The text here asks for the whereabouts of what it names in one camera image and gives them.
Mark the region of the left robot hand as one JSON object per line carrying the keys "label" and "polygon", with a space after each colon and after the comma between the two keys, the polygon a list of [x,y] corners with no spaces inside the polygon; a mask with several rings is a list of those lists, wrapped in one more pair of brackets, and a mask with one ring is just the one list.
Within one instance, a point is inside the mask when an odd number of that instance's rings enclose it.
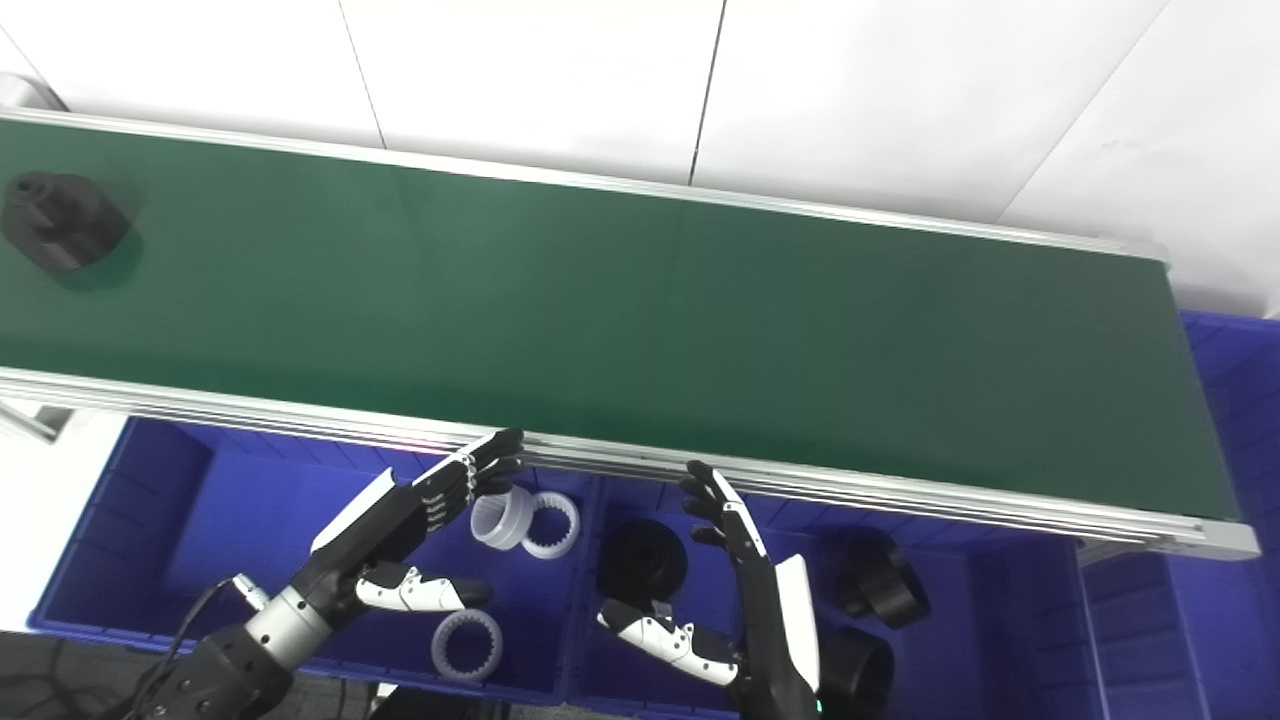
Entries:
{"label": "left robot hand", "polygon": [[289,579],[288,603],[314,611],[333,630],[366,609],[453,612],[489,603],[493,588],[476,578],[429,574],[410,565],[425,539],[476,498],[509,492],[522,462],[524,432],[508,428],[475,439],[417,479],[374,484],[376,493],[312,550]]}

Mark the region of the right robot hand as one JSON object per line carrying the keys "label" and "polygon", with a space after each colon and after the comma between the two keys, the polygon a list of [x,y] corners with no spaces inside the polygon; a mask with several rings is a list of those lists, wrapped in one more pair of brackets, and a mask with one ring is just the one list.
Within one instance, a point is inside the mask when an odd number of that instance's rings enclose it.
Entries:
{"label": "right robot hand", "polygon": [[818,719],[820,655],[804,559],[771,559],[750,510],[719,469],[690,460],[680,487],[685,511],[703,520],[691,539],[723,550],[730,560],[740,642],[613,598],[603,602],[596,623],[664,665],[724,689],[742,719]]}

